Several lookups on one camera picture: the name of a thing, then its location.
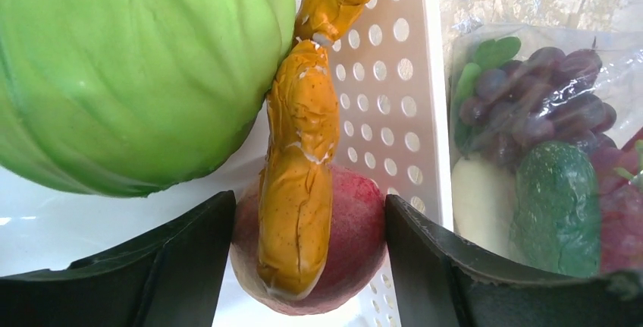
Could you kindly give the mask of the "pink peach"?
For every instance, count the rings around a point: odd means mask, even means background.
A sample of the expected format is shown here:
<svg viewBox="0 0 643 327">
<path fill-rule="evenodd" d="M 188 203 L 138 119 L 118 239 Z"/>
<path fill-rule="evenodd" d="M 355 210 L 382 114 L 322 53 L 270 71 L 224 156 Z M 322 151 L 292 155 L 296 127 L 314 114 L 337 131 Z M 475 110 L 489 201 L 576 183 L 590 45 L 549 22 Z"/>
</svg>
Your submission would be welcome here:
<svg viewBox="0 0 643 327">
<path fill-rule="evenodd" d="M 386 256 L 384 194 L 375 183 L 348 168 L 332 164 L 333 214 L 325 270 L 302 300 L 274 299 L 256 274 L 259 181 L 237 201 L 229 258 L 241 288 L 268 308 L 288 315 L 327 313 L 360 292 L 381 268 Z"/>
</svg>

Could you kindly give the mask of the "light red grapes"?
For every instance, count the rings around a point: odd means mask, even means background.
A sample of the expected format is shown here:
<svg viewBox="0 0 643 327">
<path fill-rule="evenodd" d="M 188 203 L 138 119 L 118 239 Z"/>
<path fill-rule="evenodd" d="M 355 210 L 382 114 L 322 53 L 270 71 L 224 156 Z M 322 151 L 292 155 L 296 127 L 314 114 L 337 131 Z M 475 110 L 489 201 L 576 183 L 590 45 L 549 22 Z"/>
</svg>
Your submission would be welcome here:
<svg viewBox="0 0 643 327">
<path fill-rule="evenodd" d="M 599 185 L 601 272 L 642 268 L 642 131 L 591 155 Z"/>
</svg>

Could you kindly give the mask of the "green leafy vegetable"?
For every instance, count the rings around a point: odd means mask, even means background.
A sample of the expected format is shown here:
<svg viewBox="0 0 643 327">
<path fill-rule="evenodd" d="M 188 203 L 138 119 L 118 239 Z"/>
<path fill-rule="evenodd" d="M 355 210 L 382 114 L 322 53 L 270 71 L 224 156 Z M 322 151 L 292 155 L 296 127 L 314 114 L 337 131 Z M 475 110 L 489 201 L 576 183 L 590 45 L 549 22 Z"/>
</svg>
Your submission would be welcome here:
<svg viewBox="0 0 643 327">
<path fill-rule="evenodd" d="M 463 66 L 455 86 L 451 87 L 450 97 L 450 134 L 456 148 L 461 153 L 469 151 L 469 143 L 475 132 L 481 127 L 475 120 L 465 122 L 461 110 L 467 100 L 475 94 L 475 82 L 480 75 L 513 59 L 521 49 L 522 42 L 516 36 L 502 39 L 488 39 L 481 42 Z"/>
</svg>

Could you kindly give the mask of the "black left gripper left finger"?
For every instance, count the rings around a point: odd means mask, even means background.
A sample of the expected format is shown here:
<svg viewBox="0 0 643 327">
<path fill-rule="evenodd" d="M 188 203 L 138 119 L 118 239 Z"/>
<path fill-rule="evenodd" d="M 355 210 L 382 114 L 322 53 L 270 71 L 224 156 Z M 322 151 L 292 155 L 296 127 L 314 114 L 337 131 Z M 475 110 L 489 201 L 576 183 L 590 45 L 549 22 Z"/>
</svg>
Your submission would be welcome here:
<svg viewBox="0 0 643 327">
<path fill-rule="evenodd" d="M 66 269 L 1 279 L 3 326 L 210 326 L 236 200 L 223 191 L 180 217 Z"/>
</svg>

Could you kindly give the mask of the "white plastic basket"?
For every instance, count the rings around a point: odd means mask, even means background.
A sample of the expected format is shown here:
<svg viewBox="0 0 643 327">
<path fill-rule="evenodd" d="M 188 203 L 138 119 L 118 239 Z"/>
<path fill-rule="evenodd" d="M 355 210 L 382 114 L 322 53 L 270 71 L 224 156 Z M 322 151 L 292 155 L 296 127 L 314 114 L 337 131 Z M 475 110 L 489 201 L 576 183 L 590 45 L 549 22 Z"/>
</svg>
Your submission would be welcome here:
<svg viewBox="0 0 643 327">
<path fill-rule="evenodd" d="M 330 51 L 340 98 L 335 162 L 452 228 L 440 0 L 371 0 Z M 1 279 L 61 271 L 172 221 L 223 191 L 240 195 L 268 140 L 260 113 L 243 146 L 213 175 L 144 198 L 62 193 L 1 172 Z M 226 262 L 211 326 L 404 326 L 391 264 L 329 313 L 285 316 L 250 297 Z"/>
</svg>

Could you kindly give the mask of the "dark red grapes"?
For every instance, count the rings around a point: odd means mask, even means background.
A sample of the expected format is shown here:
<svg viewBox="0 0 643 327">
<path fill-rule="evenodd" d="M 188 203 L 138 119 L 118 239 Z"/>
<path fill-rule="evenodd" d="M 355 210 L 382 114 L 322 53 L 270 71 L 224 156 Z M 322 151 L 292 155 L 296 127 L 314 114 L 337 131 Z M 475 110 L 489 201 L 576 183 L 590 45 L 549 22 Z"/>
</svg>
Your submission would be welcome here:
<svg viewBox="0 0 643 327">
<path fill-rule="evenodd" d="M 611 144 L 605 133 L 616 122 L 616 109 L 594 94 L 602 67 L 593 49 L 566 54 L 545 46 L 524 61 L 514 57 L 483 72 L 460 114 L 481 127 L 461 154 L 515 169 L 542 142 L 561 141 L 587 153 Z"/>
</svg>

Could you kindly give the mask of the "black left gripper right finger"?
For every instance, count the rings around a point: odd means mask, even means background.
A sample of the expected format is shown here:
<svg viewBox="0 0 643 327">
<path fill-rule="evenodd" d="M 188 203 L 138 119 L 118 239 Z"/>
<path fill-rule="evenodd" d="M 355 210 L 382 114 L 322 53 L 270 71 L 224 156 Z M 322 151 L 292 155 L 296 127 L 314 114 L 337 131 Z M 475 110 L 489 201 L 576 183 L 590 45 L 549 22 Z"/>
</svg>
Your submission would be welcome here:
<svg viewBox="0 0 643 327">
<path fill-rule="evenodd" d="M 573 278 L 515 263 L 386 198 L 386 232 L 404 326 L 640 326 L 642 273 Z"/>
</svg>

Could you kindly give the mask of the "green cabbage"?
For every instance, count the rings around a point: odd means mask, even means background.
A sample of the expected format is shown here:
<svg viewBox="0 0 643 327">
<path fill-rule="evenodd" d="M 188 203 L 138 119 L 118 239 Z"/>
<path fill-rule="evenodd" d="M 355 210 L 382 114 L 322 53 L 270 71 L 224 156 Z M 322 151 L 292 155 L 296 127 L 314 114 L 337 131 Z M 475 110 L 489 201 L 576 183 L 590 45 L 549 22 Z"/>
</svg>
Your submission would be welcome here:
<svg viewBox="0 0 643 327">
<path fill-rule="evenodd" d="M 1 0 L 1 164 L 46 187 L 144 197 L 247 138 L 295 0 Z"/>
</svg>

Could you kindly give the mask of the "clear orange zip bag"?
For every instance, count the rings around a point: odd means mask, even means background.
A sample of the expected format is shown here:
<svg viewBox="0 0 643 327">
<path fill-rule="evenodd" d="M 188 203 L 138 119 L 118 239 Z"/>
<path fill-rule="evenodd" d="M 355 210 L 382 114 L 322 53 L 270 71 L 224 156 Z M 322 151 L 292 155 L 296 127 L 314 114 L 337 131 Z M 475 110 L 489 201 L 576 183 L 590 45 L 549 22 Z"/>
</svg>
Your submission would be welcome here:
<svg viewBox="0 0 643 327">
<path fill-rule="evenodd" d="M 642 267 L 642 34 L 487 26 L 453 44 L 456 232 L 573 277 Z"/>
</svg>

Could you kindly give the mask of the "white radish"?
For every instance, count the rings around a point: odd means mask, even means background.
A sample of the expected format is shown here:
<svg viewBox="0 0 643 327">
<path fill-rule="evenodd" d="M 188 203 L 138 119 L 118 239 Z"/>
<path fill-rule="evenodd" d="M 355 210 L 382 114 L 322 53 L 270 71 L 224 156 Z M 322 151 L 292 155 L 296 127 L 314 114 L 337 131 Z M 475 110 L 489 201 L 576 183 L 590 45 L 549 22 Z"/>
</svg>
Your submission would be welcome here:
<svg viewBox="0 0 643 327">
<path fill-rule="evenodd" d="M 510 237 L 516 208 L 515 177 L 480 156 L 462 157 L 451 173 L 457 233 L 516 262 L 525 259 Z"/>
</svg>

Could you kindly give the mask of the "green cucumber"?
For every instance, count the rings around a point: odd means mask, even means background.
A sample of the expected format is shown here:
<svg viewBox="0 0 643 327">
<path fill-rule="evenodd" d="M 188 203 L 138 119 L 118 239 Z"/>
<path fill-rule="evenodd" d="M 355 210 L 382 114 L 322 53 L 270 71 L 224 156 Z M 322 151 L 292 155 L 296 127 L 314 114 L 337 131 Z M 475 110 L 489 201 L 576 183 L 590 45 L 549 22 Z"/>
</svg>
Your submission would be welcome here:
<svg viewBox="0 0 643 327">
<path fill-rule="evenodd" d="M 585 152 L 559 141 L 538 144 L 520 163 L 516 197 L 510 237 L 526 265 L 579 278 L 598 273 L 598 180 Z"/>
</svg>

